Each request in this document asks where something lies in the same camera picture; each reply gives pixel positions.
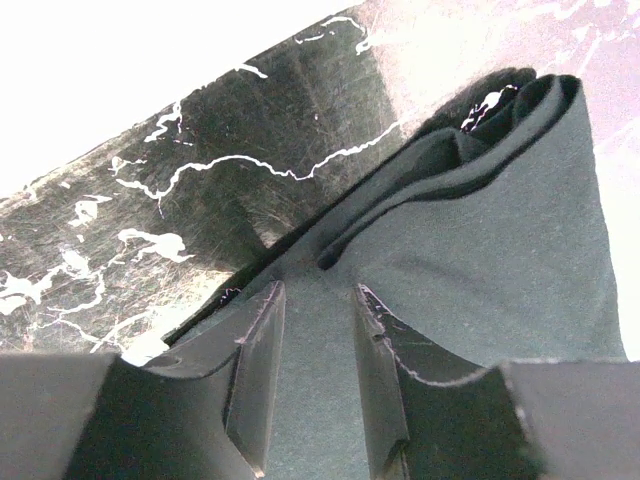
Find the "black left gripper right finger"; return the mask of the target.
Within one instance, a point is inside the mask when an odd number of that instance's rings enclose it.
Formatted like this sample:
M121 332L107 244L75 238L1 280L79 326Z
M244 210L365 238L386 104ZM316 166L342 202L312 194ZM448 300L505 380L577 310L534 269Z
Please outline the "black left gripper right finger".
M639 366L482 368L355 288L354 346L374 479L635 479Z

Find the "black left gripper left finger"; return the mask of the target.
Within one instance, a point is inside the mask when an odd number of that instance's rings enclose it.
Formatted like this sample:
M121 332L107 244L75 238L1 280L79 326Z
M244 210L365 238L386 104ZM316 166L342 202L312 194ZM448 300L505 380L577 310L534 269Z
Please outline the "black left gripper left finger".
M258 479L285 287L142 366L114 353L1 358L5 479Z

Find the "black t shirt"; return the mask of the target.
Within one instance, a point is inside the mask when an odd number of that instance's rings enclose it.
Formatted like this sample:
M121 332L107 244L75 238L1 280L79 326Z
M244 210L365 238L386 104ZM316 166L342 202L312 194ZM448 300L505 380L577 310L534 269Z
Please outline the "black t shirt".
M582 81L498 73L504 105L471 129L440 111L336 203L229 280L224 321L286 289L270 479L369 474L354 290L482 368L624 358Z

